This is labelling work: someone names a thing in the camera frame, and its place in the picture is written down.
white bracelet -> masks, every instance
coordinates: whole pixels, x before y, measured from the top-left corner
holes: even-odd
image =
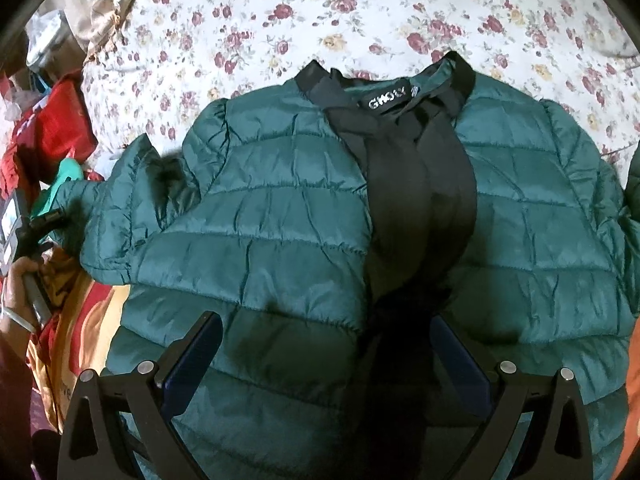
[[[25,320],[22,316],[18,316],[18,314],[16,314],[12,309],[4,306],[4,287],[2,288],[2,294],[0,294],[0,312],[2,312],[2,317],[7,316],[28,332],[31,332],[32,334],[38,333],[31,323]]]

gray handle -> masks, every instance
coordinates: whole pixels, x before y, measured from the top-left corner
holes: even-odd
[[[24,290],[27,293],[27,301],[33,308],[38,320],[40,328],[43,328],[51,319],[51,310],[49,302],[46,300],[46,291],[43,290],[40,282],[31,272],[27,272],[22,276],[24,282]]]

clothing label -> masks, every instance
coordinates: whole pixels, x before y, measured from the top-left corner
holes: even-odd
[[[401,79],[397,83],[386,88],[381,88],[365,95],[360,104],[373,110],[375,113],[383,114],[391,108],[411,100],[412,86],[408,79]]]

quilted jacket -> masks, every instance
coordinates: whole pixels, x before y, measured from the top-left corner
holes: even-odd
[[[410,80],[427,91],[448,70]],[[625,200],[562,107],[486,76],[455,129],[478,215],[450,273],[449,309],[497,360],[574,371],[594,477],[606,480],[622,448],[640,301],[638,197]],[[222,316],[221,349],[175,422],[211,479],[315,479],[340,467],[372,226],[356,161],[295,81],[213,102],[175,158],[139,137],[108,181],[66,183],[56,205],[73,219],[58,236],[82,266],[132,284],[108,372],[157,358],[205,310]]]

floral fabric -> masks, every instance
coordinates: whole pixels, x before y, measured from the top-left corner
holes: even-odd
[[[448,50],[562,104],[612,163],[640,137],[636,52],[602,0],[136,0],[114,41],[84,68],[94,164],[142,133],[179,150],[209,102],[280,84],[313,58],[386,79]]]

